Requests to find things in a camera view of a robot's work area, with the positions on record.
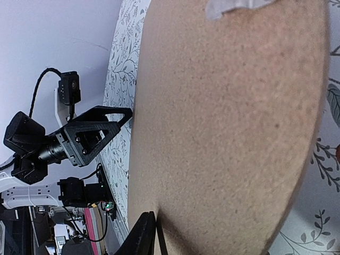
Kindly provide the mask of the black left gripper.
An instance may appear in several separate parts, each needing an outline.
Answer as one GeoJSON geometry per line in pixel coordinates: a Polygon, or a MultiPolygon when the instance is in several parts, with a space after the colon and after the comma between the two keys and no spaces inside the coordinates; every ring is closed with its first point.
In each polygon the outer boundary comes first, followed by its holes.
{"type": "Polygon", "coordinates": [[[55,132],[55,136],[73,166],[87,166],[120,132],[120,128],[132,115],[130,108],[95,106],[69,121],[63,131],[55,132]],[[123,117],[118,122],[106,122],[106,116],[111,114],[121,114],[123,117]]]}

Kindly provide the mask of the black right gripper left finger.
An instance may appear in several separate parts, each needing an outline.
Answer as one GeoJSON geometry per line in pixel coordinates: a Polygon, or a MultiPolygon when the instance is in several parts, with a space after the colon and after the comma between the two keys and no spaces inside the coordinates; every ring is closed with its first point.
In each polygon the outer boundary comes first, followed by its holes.
{"type": "Polygon", "coordinates": [[[156,218],[153,211],[143,212],[115,255],[153,255],[156,218]]]}

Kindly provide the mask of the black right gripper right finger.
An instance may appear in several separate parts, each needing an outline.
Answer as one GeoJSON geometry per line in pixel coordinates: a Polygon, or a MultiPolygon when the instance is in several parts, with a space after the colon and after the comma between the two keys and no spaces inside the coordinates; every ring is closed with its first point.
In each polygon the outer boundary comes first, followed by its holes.
{"type": "Polygon", "coordinates": [[[167,247],[166,247],[166,243],[165,243],[165,238],[164,238],[164,233],[163,233],[163,228],[162,228],[161,225],[157,226],[157,235],[158,235],[161,255],[168,255],[168,251],[167,251],[167,247]]]}

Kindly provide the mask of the brown backing board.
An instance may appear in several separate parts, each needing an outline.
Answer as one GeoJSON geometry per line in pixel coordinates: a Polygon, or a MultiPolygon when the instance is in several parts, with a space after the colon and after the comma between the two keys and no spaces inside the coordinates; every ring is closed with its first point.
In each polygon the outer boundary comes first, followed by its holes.
{"type": "Polygon", "coordinates": [[[265,254],[302,185],[329,65],[327,1],[206,17],[151,1],[142,31],[128,220],[154,211],[168,254],[265,254]]]}

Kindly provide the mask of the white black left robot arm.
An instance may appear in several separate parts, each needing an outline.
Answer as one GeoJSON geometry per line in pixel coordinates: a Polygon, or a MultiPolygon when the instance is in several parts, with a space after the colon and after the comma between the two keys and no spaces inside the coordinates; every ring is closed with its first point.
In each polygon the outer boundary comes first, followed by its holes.
{"type": "Polygon", "coordinates": [[[104,177],[85,184],[77,177],[57,182],[60,194],[38,187],[48,174],[48,166],[68,159],[73,166],[89,165],[119,134],[132,117],[132,109],[96,106],[46,135],[45,128],[23,112],[17,112],[6,128],[4,145],[14,154],[1,166],[1,198],[6,209],[25,206],[64,206],[87,208],[112,200],[104,177]]]}

